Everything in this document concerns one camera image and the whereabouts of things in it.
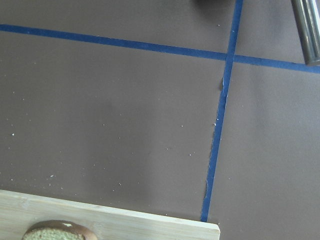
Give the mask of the bread slice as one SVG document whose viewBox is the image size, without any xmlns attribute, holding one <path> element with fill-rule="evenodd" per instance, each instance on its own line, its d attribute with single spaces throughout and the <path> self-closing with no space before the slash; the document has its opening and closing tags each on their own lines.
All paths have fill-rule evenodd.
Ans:
<svg viewBox="0 0 320 240">
<path fill-rule="evenodd" d="M 85 226 L 65 220 L 46 220 L 33 224 L 22 240 L 97 240 L 96 234 Z"/>
</svg>

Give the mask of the wooden cutting board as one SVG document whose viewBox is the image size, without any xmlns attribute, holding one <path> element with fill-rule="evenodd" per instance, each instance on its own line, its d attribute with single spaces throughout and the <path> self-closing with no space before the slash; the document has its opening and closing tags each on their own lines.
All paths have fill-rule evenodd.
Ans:
<svg viewBox="0 0 320 240">
<path fill-rule="evenodd" d="M 99 240 L 218 240 L 221 234 L 213 223 L 1 190 L 2 240 L 19 240 L 50 220 L 87 227 Z"/>
</svg>

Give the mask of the metal scoop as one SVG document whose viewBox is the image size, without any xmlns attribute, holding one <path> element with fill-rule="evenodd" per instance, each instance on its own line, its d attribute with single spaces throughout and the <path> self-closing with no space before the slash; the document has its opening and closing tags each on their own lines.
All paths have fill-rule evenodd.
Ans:
<svg viewBox="0 0 320 240">
<path fill-rule="evenodd" d="M 299 35 L 304 62 L 307 66 L 320 65 L 320 15 L 316 0 L 292 0 L 294 19 Z"/>
</svg>

